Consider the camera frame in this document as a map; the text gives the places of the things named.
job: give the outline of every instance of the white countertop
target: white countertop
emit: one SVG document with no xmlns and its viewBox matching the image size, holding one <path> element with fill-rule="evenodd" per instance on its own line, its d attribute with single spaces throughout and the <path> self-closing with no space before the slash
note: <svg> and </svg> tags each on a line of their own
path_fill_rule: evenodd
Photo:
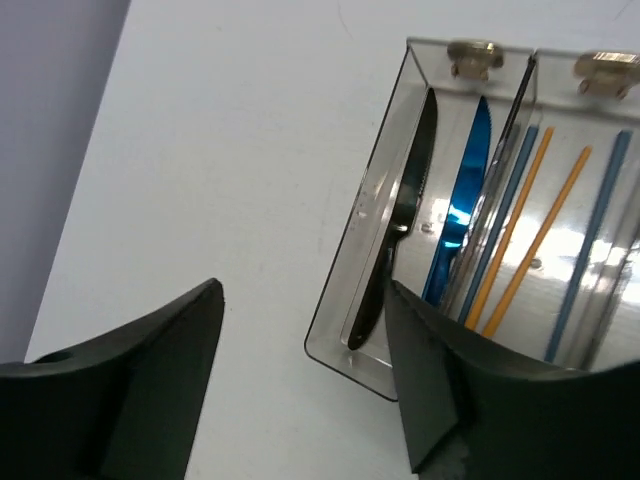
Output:
<svg viewBox="0 0 640 480">
<path fill-rule="evenodd" d="M 303 350 L 405 37 L 640 50 L 638 18 L 626 0 L 133 2 L 28 359 L 215 276 L 188 478 L 410 478 L 397 405 Z"/>
</svg>

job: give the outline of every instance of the orange straw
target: orange straw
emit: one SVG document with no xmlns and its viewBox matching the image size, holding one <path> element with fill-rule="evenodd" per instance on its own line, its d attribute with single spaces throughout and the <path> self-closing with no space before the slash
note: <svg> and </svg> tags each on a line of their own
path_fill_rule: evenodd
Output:
<svg viewBox="0 0 640 480">
<path fill-rule="evenodd" d="M 536 234 L 536 237 L 533 240 L 533 243 L 529 247 L 529 250 L 527 250 L 527 254 L 522 259 L 522 262 L 518 266 L 516 273 L 513 275 L 513 278 L 511 279 L 509 286 L 507 287 L 504 294 L 502 295 L 502 298 L 498 302 L 498 306 L 496 307 L 493 314 L 491 315 L 491 318 L 489 319 L 489 322 L 487 323 L 486 327 L 484 327 L 484 330 L 482 331 L 482 335 L 484 335 L 485 337 L 487 338 L 493 337 L 493 335 L 498 330 L 498 327 L 500 326 L 500 323 L 502 322 L 502 319 L 504 318 L 504 315 L 507 312 L 509 305 L 511 305 L 511 301 L 513 300 L 513 297 L 518 291 L 518 288 L 520 287 L 520 284 L 522 283 L 522 280 L 524 279 L 524 276 L 527 273 L 527 269 L 531 265 L 531 261 L 535 257 L 535 254 L 538 248 L 540 247 L 540 244 L 542 243 L 542 241 L 544 240 L 544 237 L 547 235 L 547 233 L 551 229 L 551 225 L 553 224 L 556 217 L 558 216 L 558 212 L 560 212 L 560 209 L 562 208 L 562 205 L 564 204 L 565 200 L 569 196 L 569 193 L 571 193 L 571 189 L 573 188 L 573 185 L 576 183 L 576 180 L 578 179 L 580 172 L 582 171 L 583 167 L 587 163 L 587 160 L 589 159 L 589 155 L 591 155 L 591 150 L 592 148 L 590 146 L 585 147 L 584 150 L 582 150 L 580 157 L 578 157 L 578 160 L 576 161 L 575 165 L 573 166 L 573 169 L 571 170 L 571 173 L 569 174 L 569 176 L 567 177 L 567 180 L 562 186 L 562 189 L 560 190 L 558 197 L 556 198 L 555 202 L 553 202 L 553 205 L 551 206 L 551 210 L 549 210 L 549 213 L 547 214 L 547 218 L 545 218 L 544 222 L 542 222 L 542 225 L 540 226 L 540 230 L 538 230 L 538 233 Z"/>
<path fill-rule="evenodd" d="M 518 218 L 520 218 L 520 214 L 522 213 L 524 204 L 527 201 L 527 197 L 529 196 L 529 192 L 531 191 L 531 187 L 533 186 L 533 181 L 538 174 L 538 170 L 540 169 L 540 165 L 542 164 L 542 159 L 547 153 L 549 142 L 551 142 L 551 137 L 553 136 L 553 130 L 553 127 L 549 127 L 544 132 L 544 136 L 542 137 L 542 141 L 540 142 L 540 146 L 538 147 L 538 151 L 536 152 L 536 157 L 533 159 L 533 163 L 531 164 L 529 173 L 527 173 L 524 184 L 522 185 L 522 190 L 520 190 L 520 194 L 518 195 L 516 204 L 513 207 L 513 212 L 511 213 L 511 217 L 509 218 L 507 227 L 504 231 L 504 234 L 502 235 L 500 243 L 498 244 L 498 248 L 496 249 L 496 254 L 489 264 L 484 282 L 478 290 L 478 296 L 476 297 L 476 300 L 471 307 L 471 311 L 469 312 L 469 316 L 465 321 L 465 325 L 467 328 L 475 330 L 478 326 L 478 320 L 480 320 L 480 315 L 482 314 L 482 310 L 487 303 L 487 298 L 489 298 L 491 288 L 496 281 L 498 269 L 500 268 L 500 264 L 502 263 L 504 254 L 507 251 L 509 242 L 511 241 L 513 230 L 516 228 L 516 223 L 518 222 Z"/>
</svg>

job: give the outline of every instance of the acrylic compartment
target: acrylic compartment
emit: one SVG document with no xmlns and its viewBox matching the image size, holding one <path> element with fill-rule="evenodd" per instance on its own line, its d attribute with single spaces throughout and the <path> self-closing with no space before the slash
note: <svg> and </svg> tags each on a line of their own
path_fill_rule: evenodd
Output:
<svg viewBox="0 0 640 480">
<path fill-rule="evenodd" d="M 307 354 L 318 362 L 395 400 L 384 312 L 369 340 L 360 349 L 347 347 L 355 316 L 370 280 L 389 225 L 399 183 L 418 120 L 433 89 L 437 101 L 437 131 L 431 165 L 411 233 L 397 249 L 393 278 L 421 294 L 429 275 L 452 190 L 467 144 L 478 102 L 484 96 L 491 115 L 489 161 L 512 154 L 505 146 L 522 137 L 505 125 L 526 124 L 515 102 L 533 54 L 503 49 L 501 65 L 485 73 L 473 61 L 457 64 L 451 43 L 411 38 L 387 112 L 352 207 L 340 245 L 305 339 Z M 532 93 L 528 103 L 533 102 Z"/>
<path fill-rule="evenodd" d="M 529 122 L 522 127 L 536 125 L 540 131 L 523 180 L 545 129 L 555 131 L 477 331 L 487 324 L 581 150 L 589 145 L 592 152 L 583 170 L 492 338 L 561 366 L 606 369 L 640 357 L 640 267 L 635 262 L 640 219 L 640 88 L 632 88 L 637 83 L 638 59 L 606 52 L 581 56 L 548 50 L 537 51 L 536 57 L 530 86 L 535 100 L 525 102 L 521 112 L 530 112 Z M 614 163 L 609 162 L 621 131 L 630 134 L 631 140 L 614 175 Z M 608 201 L 599 195 L 607 172 L 615 182 Z M 598 198 L 604 215 L 601 222 L 593 222 Z M 478 227 L 486 232 L 491 221 Z M 595 233 L 592 244 L 590 233 Z M 452 294 L 447 314 L 453 319 L 460 315 L 484 248 L 488 247 L 482 242 L 467 246 L 472 252 L 467 255 L 474 260 L 461 273 L 460 288 Z"/>
</svg>

